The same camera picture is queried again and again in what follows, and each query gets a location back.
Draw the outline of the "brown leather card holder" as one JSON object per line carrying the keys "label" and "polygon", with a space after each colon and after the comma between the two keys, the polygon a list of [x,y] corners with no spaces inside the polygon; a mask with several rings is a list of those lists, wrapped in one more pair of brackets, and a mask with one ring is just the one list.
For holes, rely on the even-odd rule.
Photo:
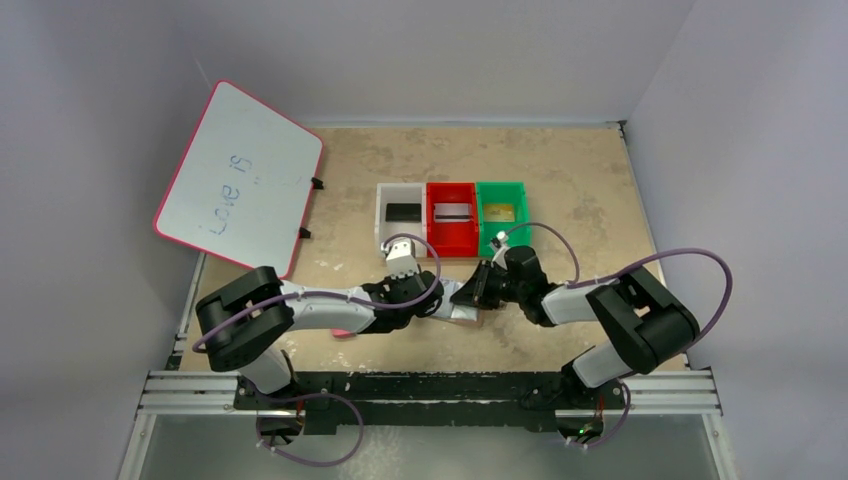
{"label": "brown leather card holder", "polygon": [[451,300],[452,295],[463,286],[463,283],[449,278],[441,278],[440,282],[441,301],[439,306],[431,312],[430,317],[457,325],[480,327],[483,320],[478,309],[459,305]]}

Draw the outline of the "green plastic bin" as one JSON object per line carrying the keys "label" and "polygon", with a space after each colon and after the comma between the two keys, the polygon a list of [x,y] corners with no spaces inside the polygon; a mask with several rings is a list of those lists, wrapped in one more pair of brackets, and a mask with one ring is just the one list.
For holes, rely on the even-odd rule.
{"label": "green plastic bin", "polygon": [[[508,231],[513,227],[530,221],[526,191],[522,182],[477,182],[477,210],[479,217],[478,256],[491,258],[493,251],[489,242],[499,231]],[[489,203],[512,204],[516,211],[516,221],[511,223],[486,223],[482,220],[483,205]]]}

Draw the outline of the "red plastic bin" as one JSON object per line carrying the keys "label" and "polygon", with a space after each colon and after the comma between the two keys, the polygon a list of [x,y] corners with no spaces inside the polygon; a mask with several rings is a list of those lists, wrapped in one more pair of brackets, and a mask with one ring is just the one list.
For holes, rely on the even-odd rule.
{"label": "red plastic bin", "polygon": [[[427,240],[442,257],[478,255],[479,219],[474,183],[431,182],[426,184]],[[461,223],[435,223],[435,203],[468,203],[472,220]]]}

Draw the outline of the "pink eraser block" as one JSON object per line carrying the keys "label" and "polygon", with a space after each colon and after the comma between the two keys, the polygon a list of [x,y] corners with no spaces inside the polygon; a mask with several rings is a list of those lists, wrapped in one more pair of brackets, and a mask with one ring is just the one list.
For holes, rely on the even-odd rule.
{"label": "pink eraser block", "polygon": [[355,332],[350,332],[350,331],[342,330],[342,329],[332,329],[331,335],[332,335],[333,338],[340,339],[340,340],[352,339],[352,338],[355,338],[357,336],[357,334]]}

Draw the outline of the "white plastic bin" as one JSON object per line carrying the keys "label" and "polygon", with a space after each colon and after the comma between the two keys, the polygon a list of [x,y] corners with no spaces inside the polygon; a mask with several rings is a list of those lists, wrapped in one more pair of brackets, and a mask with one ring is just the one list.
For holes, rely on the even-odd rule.
{"label": "white plastic bin", "polygon": [[[379,255],[382,255],[383,242],[392,235],[405,233],[427,239],[426,200],[425,183],[377,184],[374,238]],[[389,213],[388,207],[394,204],[412,205],[415,213],[404,218],[399,214]]]}

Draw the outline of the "pink framed whiteboard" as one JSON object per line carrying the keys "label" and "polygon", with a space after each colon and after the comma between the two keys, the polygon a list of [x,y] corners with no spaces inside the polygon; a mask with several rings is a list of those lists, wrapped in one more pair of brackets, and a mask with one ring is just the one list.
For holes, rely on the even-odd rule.
{"label": "pink framed whiteboard", "polygon": [[281,277],[294,264],[323,141],[221,80],[153,220],[160,236]]}

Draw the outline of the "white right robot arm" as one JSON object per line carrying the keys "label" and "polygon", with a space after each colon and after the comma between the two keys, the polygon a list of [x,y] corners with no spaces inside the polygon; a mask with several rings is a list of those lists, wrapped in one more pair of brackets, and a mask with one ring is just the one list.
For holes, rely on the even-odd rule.
{"label": "white right robot arm", "polygon": [[481,261],[450,300],[478,310],[514,303],[531,323],[547,328],[598,321],[606,342],[561,370],[563,397],[576,407],[596,399],[611,380],[652,372],[701,332],[694,315],[646,268],[596,286],[556,284],[530,246],[509,247],[499,257]]}

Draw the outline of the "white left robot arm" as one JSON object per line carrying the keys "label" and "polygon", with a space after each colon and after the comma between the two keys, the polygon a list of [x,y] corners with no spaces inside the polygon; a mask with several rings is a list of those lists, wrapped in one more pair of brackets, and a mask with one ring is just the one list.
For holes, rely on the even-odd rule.
{"label": "white left robot arm", "polygon": [[197,302],[201,336],[192,350],[205,354],[213,371],[239,373],[272,408],[284,409],[298,395],[291,361],[274,345],[285,333],[391,333],[436,311],[443,293],[439,276],[427,270],[319,290],[285,282],[274,268],[259,267]]}

